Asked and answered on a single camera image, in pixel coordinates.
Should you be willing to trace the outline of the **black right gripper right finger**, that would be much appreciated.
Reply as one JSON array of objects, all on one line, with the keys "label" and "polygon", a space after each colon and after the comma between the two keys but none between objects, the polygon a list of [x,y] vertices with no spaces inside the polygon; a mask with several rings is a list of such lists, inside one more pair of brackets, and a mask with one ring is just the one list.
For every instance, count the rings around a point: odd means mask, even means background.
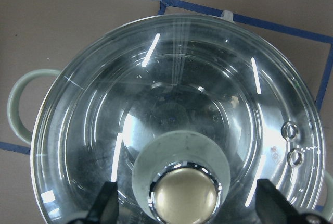
[{"label": "black right gripper right finger", "polygon": [[268,179],[258,179],[255,211],[261,223],[329,223],[317,212],[299,212]]}]

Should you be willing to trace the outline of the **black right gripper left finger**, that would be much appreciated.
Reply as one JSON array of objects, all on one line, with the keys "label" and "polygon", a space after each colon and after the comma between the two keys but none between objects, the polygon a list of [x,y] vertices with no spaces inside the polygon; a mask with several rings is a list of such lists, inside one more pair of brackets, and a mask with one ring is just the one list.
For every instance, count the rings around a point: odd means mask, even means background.
[{"label": "black right gripper left finger", "polygon": [[71,220],[70,223],[111,224],[117,223],[118,216],[118,185],[108,181],[102,186],[87,215]]}]

